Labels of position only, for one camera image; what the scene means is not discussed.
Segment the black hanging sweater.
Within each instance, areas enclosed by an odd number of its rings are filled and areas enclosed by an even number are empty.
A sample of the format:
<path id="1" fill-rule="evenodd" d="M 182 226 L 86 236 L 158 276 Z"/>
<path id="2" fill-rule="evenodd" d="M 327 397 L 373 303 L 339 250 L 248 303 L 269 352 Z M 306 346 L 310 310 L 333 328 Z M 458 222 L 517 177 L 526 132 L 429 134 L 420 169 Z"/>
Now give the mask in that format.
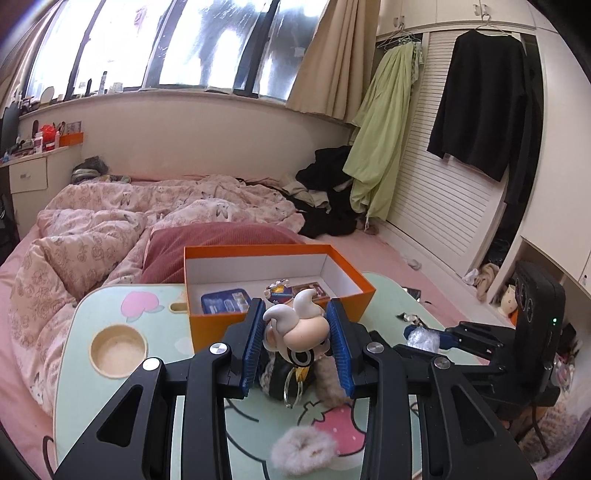
<path id="1" fill-rule="evenodd" d="M 533 186 L 541 133 L 522 43 L 476 29 L 460 35 L 427 151 L 453 157 L 495 181 L 507 177 L 505 202 L 518 205 Z"/>

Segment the brown fluffy scrunchie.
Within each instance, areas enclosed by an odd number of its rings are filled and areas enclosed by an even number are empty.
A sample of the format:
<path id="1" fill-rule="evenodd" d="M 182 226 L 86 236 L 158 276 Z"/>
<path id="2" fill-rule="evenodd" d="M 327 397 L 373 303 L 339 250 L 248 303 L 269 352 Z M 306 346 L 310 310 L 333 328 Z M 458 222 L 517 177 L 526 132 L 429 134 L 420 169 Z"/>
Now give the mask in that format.
<path id="1" fill-rule="evenodd" d="M 339 382 L 335 359 L 325 356 L 315 362 L 315 395 L 328 408 L 352 405 L 353 400 L 346 395 Z"/>

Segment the cartoon figure keychain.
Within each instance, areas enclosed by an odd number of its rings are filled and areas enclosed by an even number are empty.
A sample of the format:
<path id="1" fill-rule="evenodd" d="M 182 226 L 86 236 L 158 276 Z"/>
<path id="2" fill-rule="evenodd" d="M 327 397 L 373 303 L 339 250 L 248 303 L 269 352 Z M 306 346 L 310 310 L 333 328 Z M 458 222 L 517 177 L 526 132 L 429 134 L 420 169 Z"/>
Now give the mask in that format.
<path id="1" fill-rule="evenodd" d="M 331 350 L 325 309 L 314 302 L 312 288 L 295 294 L 290 305 L 274 305 L 263 314 L 263 346 L 290 364 L 283 383 L 283 402 L 293 408 L 304 394 L 304 381 L 315 361 Z"/>

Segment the red desk item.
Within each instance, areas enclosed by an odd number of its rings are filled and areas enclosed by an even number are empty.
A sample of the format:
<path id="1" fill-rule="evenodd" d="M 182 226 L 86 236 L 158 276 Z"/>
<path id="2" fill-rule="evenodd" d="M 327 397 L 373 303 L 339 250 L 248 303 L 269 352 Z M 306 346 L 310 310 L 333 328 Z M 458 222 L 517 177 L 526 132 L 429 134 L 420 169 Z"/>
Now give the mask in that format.
<path id="1" fill-rule="evenodd" d="M 42 134 L 43 150 L 50 151 L 55 148 L 57 129 L 54 124 L 44 124 L 40 128 Z"/>

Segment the white fluffy scrunchie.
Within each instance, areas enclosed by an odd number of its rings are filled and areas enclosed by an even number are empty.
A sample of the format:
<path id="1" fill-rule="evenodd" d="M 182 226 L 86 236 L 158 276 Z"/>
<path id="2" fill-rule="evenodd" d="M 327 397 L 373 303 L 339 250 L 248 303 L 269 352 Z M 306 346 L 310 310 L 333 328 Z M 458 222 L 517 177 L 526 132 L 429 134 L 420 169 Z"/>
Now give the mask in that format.
<path id="1" fill-rule="evenodd" d="M 270 450 L 270 463 L 284 475 L 301 476 L 331 464 L 338 455 L 338 442 L 314 426 L 287 430 Z"/>

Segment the blue tin box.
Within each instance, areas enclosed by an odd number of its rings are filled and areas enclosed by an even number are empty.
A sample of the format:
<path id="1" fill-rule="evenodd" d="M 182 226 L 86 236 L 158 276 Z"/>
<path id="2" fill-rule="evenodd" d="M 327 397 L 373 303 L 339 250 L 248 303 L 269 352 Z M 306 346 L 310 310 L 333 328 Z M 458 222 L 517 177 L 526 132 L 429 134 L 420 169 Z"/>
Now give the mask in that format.
<path id="1" fill-rule="evenodd" d="M 201 309 L 204 314 L 243 313 L 249 310 L 249 294 L 242 288 L 216 291 L 201 296 Z"/>

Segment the beige curtain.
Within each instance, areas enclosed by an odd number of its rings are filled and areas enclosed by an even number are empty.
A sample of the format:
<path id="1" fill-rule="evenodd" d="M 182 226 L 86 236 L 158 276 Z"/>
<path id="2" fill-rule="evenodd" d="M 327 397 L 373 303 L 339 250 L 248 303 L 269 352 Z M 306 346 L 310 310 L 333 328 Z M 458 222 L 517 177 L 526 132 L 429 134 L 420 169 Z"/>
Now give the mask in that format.
<path id="1" fill-rule="evenodd" d="M 332 0 L 301 61 L 287 108 L 349 123 L 370 84 L 381 3 Z"/>

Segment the black fur-trimmed pouch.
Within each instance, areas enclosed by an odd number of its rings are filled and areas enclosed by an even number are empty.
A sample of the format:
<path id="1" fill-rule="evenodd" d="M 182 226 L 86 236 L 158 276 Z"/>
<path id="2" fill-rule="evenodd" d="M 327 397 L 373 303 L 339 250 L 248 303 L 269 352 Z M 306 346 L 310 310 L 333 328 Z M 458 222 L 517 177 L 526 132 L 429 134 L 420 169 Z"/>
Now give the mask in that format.
<path id="1" fill-rule="evenodd" d="M 308 371 L 303 381 L 297 380 L 297 368 L 283 359 L 279 353 L 263 349 L 259 356 L 256 380 L 263 393 L 287 405 L 300 402 L 305 391 L 315 383 L 314 371 Z"/>

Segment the pink floral duvet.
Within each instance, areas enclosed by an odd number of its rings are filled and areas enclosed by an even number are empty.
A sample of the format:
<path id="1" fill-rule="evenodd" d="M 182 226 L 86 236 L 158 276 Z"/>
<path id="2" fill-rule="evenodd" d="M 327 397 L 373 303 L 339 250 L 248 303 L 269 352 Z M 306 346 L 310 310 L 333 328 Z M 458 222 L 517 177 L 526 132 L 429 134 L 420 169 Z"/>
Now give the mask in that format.
<path id="1" fill-rule="evenodd" d="M 135 283 L 152 235 L 215 222 L 277 225 L 297 232 L 304 216 L 276 190 L 229 176 L 147 184 L 69 185 L 39 212 L 8 298 L 11 341 L 25 386 L 54 410 L 63 349 L 79 301 L 102 285 Z"/>

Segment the white desk with drawers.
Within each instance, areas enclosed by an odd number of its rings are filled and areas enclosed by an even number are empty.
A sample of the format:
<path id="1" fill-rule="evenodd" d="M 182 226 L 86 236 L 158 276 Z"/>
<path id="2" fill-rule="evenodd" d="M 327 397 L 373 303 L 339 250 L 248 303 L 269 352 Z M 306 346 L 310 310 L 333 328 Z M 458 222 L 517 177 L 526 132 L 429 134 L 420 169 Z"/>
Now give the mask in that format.
<path id="1" fill-rule="evenodd" d="M 38 213 L 70 183 L 72 170 L 81 161 L 81 145 L 75 145 L 1 166 L 1 185 L 8 189 L 20 239 L 35 225 Z"/>

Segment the green hanging garment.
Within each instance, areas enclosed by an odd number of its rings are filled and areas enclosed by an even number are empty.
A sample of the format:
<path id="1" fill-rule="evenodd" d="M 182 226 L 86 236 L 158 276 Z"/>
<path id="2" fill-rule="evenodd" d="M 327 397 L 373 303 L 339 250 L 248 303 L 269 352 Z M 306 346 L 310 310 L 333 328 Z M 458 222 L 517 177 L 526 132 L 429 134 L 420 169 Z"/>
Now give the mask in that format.
<path id="1" fill-rule="evenodd" d="M 367 221 L 386 219 L 391 208 L 421 58 L 419 42 L 387 51 L 353 119 L 356 137 L 344 172 L 353 179 L 349 202 Z"/>

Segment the pile of dark clothes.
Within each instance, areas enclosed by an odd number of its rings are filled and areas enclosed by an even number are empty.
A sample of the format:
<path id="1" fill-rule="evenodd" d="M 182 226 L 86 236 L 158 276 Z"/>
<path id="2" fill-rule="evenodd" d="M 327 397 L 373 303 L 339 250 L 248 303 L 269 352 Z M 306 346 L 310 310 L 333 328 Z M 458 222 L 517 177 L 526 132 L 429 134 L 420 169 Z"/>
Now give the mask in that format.
<path id="1" fill-rule="evenodd" d="M 304 216 L 304 237 L 341 237 L 356 231 L 360 215 L 349 202 L 353 178 L 344 171 L 351 150 L 349 145 L 318 149 L 311 164 L 280 179 L 281 193 Z"/>

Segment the orange cardboard box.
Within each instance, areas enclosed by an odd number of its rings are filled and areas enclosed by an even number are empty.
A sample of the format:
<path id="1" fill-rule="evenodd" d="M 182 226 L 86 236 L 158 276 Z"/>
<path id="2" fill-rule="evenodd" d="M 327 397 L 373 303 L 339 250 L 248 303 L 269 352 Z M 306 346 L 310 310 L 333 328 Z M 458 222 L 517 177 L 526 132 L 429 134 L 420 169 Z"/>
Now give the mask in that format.
<path id="1" fill-rule="evenodd" d="M 249 301 L 267 306 L 293 302 L 298 291 L 315 289 L 325 307 L 341 300 L 349 320 L 359 321 L 376 288 L 329 244 L 189 246 L 184 280 L 192 346 L 199 351 L 222 339 L 245 319 Z"/>

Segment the small pink card box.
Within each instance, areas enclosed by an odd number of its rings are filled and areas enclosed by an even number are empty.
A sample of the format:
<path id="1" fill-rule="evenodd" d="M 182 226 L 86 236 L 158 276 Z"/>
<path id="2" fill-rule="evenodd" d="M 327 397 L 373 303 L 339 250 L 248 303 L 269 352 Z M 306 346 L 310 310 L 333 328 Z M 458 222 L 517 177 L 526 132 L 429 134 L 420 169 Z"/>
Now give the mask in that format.
<path id="1" fill-rule="evenodd" d="M 266 300 L 270 301 L 270 303 L 287 304 L 291 300 L 294 300 L 294 297 L 304 290 L 313 290 L 315 295 L 312 299 L 314 300 L 323 300 L 329 297 L 325 292 L 325 289 L 322 288 L 318 282 L 293 284 L 287 279 L 280 279 L 270 283 L 270 285 L 264 290 L 263 294 L 266 297 Z"/>

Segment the small orange desk box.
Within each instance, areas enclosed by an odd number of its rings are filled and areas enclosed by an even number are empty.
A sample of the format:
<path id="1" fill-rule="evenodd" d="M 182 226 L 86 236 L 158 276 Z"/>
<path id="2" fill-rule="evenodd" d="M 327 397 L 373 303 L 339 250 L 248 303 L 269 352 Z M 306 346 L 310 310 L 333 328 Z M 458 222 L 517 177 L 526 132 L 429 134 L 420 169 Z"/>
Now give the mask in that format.
<path id="1" fill-rule="evenodd" d="M 59 147 L 71 147 L 82 144 L 84 141 L 84 133 L 76 132 L 63 134 L 59 138 Z"/>

